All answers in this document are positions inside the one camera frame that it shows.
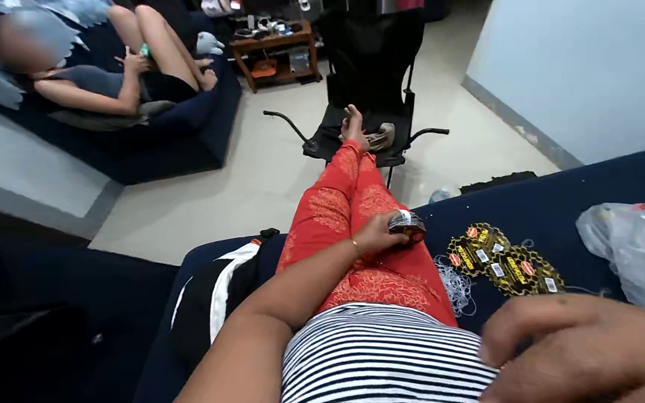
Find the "gold bracelet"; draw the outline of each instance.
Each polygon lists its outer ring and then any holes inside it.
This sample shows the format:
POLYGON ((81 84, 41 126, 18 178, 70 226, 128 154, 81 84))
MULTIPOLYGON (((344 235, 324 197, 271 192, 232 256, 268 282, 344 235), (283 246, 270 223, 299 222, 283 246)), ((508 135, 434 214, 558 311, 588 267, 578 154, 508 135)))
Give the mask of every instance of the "gold bracelet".
POLYGON ((350 237, 350 240, 353 241, 353 245, 355 245, 355 250, 358 251, 358 257, 362 257, 363 252, 360 250, 360 245, 358 245, 358 242, 354 240, 354 238, 350 237))

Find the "red pants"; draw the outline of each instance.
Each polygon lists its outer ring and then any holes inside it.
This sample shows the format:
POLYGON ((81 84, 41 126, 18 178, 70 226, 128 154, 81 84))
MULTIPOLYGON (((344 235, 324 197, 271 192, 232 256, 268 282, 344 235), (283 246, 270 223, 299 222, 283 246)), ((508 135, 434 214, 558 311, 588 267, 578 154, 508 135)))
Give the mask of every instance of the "red pants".
MULTIPOLYGON (((318 181, 302 195, 276 272, 349 239, 371 215, 407 209, 385 187, 375 157, 346 141, 318 181)), ((457 326, 437 267, 424 243, 358 260, 317 313, 348 302, 413 307, 457 326)))

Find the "black folding chair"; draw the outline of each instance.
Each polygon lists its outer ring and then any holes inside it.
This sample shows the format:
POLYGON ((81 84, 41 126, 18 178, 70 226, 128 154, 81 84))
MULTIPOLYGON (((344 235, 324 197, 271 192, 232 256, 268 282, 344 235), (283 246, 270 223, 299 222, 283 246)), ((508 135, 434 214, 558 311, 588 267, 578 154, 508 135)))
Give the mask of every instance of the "black folding chair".
POLYGON ((338 136, 345 118, 344 107, 354 104, 363 113, 363 128, 376 132, 380 124, 395 125, 395 141, 377 153, 377 167, 405 163, 403 151, 425 133, 449 134, 449 130, 426 128, 411 135, 415 94, 410 88, 417 51, 422 44, 424 23, 418 10, 382 16, 354 16, 330 12, 318 22, 325 42, 331 73, 327 76, 327 110, 318 131, 306 138, 288 116, 265 110, 265 115, 285 119, 304 142, 302 153, 328 163, 342 146, 338 136), (407 88, 401 87, 409 68, 407 88))

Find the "barcode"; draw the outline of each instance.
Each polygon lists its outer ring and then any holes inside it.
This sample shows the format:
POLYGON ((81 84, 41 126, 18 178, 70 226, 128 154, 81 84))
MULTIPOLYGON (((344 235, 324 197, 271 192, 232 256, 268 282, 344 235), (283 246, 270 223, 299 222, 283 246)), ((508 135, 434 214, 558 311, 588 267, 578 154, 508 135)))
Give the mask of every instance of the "barcode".
POLYGON ((479 260, 481 260, 482 263, 486 263, 486 262, 489 261, 489 258, 487 257, 487 254, 484 253, 484 251, 481 250, 481 249, 477 251, 477 256, 479 256, 479 260))
POLYGON ((492 270, 495 271, 497 277, 504 277, 504 270, 502 270, 502 266, 499 263, 492 263, 492 270))
POLYGON ((552 293, 558 292, 558 290, 556 289, 556 283, 554 282, 554 279, 549 277, 544 277, 544 282, 547 283, 547 289, 549 289, 552 293))

